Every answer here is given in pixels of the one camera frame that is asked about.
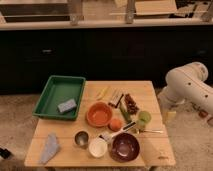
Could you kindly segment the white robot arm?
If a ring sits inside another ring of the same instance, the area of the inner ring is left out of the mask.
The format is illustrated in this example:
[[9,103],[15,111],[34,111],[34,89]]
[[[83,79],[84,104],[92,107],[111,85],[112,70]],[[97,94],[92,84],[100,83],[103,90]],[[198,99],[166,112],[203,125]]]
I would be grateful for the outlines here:
[[171,69],[165,77],[166,86],[158,94],[164,109],[189,100],[213,116],[213,88],[205,81],[208,69],[201,62],[192,62]]

